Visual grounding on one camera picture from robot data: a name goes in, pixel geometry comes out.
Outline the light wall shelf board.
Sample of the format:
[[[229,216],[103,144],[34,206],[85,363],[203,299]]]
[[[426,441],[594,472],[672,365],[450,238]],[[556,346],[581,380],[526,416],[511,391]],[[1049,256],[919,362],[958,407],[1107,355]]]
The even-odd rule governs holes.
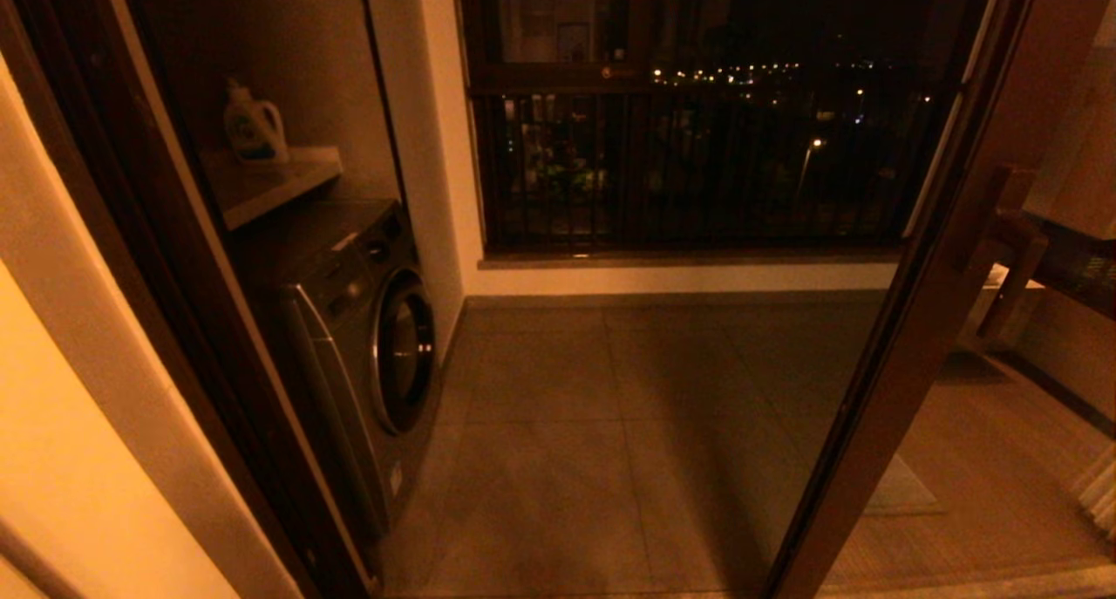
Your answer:
[[[286,205],[343,172],[340,149],[333,146],[292,147],[281,165],[243,165],[227,151],[201,153],[201,165],[228,230]]]

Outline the brown framed glass sliding door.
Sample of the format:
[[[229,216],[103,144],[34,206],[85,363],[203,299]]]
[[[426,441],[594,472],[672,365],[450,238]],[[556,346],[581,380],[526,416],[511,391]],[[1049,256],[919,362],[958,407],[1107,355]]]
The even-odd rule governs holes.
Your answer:
[[[820,591],[993,268],[972,260],[992,175],[1039,173],[1110,2],[977,0],[941,157],[761,599]]]

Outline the wooden door handle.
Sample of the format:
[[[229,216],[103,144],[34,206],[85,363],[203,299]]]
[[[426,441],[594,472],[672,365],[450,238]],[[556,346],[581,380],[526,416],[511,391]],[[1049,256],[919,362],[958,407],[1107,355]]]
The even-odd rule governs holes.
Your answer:
[[[1001,281],[987,313],[977,328],[977,336],[997,340],[1004,332],[1012,313],[1022,301],[1027,284],[1037,272],[1049,247],[1049,236],[1032,218],[1024,213],[1036,170],[1000,166],[992,175],[990,210],[982,221],[972,260],[977,265],[992,268],[1000,257],[1009,258],[1007,274]]]

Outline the grey front-load washing machine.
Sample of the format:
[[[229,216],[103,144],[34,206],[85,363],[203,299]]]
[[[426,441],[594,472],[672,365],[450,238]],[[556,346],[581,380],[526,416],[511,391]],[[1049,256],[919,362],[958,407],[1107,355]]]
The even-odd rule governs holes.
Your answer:
[[[256,323],[310,403],[371,535],[398,524],[441,400],[436,323],[398,201],[304,201],[237,228]]]

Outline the white pleated curtain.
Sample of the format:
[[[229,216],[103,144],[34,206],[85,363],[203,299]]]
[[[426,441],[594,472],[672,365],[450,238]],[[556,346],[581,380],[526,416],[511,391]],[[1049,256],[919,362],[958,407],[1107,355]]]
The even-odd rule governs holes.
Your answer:
[[[1116,443],[1072,481],[1072,496],[1108,542],[1116,543]]]

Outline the window with black railing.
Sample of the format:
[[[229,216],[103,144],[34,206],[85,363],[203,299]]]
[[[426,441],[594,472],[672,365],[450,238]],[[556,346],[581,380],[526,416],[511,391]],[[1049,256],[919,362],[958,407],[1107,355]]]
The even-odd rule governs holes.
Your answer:
[[[487,255],[894,247],[989,0],[459,0]]]

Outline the white detergent bottle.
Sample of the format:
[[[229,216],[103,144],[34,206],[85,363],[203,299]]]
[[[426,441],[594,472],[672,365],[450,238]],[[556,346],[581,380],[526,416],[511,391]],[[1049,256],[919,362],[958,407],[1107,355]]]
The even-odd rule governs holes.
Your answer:
[[[247,86],[227,78],[223,126],[235,160],[243,165],[287,165],[289,146],[282,115],[272,102],[256,99]]]

